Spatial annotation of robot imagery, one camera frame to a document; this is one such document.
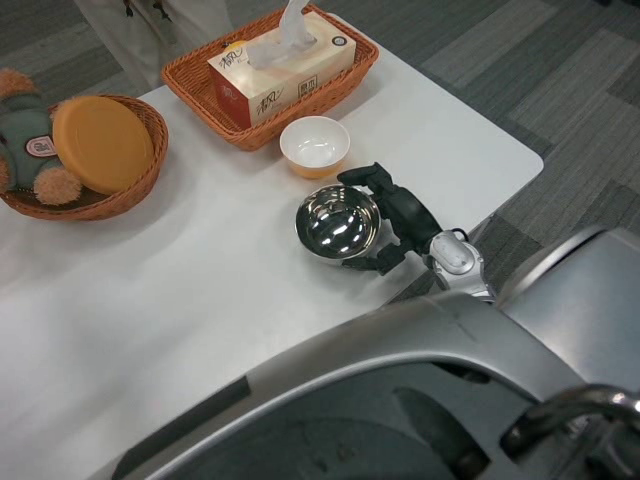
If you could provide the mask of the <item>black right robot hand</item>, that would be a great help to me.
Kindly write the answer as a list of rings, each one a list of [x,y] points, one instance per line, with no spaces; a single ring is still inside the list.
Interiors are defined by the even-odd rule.
[[[443,232],[431,212],[408,189],[393,183],[379,163],[346,170],[337,176],[347,186],[364,186],[372,192],[382,219],[389,220],[398,244],[389,243],[375,257],[360,256],[344,260],[342,266],[358,271],[386,275],[405,260],[409,251],[428,253],[432,239]]]

